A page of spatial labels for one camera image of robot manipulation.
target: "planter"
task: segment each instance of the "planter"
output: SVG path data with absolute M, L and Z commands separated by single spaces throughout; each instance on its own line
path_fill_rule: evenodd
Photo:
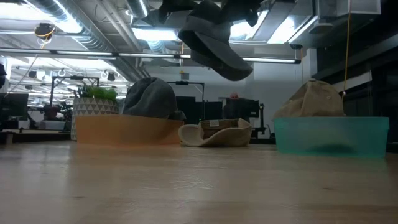
M 72 128 L 70 139 L 77 141 L 76 116 L 94 116 L 105 114 L 119 114 L 116 102 L 96 98 L 75 98 L 73 101 Z

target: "person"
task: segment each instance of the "person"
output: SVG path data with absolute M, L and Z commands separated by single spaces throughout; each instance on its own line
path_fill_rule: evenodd
M 232 100 L 238 100 L 239 95 L 237 93 L 231 93 L 229 98 Z M 238 119 L 238 118 L 242 118 L 243 120 L 250 122 L 249 117 L 243 116 L 241 108 L 234 108 L 231 104 L 227 103 L 223 108 L 223 119 Z

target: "yellow cable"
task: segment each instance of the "yellow cable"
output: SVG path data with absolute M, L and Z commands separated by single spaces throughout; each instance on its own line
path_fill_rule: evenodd
M 301 48 L 301 82 L 302 82 L 302 85 L 304 85 L 303 48 Z
M 347 73 L 348 73 L 349 27 L 351 24 L 351 8 L 352 8 L 352 6 L 353 6 L 353 1 L 349 0 L 348 25 L 347 25 L 346 67 L 345 67 L 344 84 L 343 84 L 343 96 L 341 97 L 343 99 L 343 101 L 344 101 L 344 96 L 346 94 L 346 82 L 347 82 Z
M 35 35 L 36 35 L 36 37 L 47 37 L 47 36 L 53 34 L 54 31 L 55 31 L 55 28 L 52 29 L 51 32 L 49 32 L 48 34 L 38 35 L 38 34 L 36 34 L 36 28 L 35 28 Z

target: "wooden table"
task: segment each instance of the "wooden table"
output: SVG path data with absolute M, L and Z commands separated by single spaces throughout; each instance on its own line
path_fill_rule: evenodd
M 398 223 L 398 157 L 239 149 L 0 149 L 0 223 Z

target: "green plant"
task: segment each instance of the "green plant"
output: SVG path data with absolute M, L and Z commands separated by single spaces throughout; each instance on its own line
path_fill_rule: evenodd
M 85 98 L 96 98 L 116 101 L 117 93 L 114 89 L 107 90 L 103 87 L 97 86 L 87 86 L 85 85 L 81 90 L 79 90 L 80 97 Z

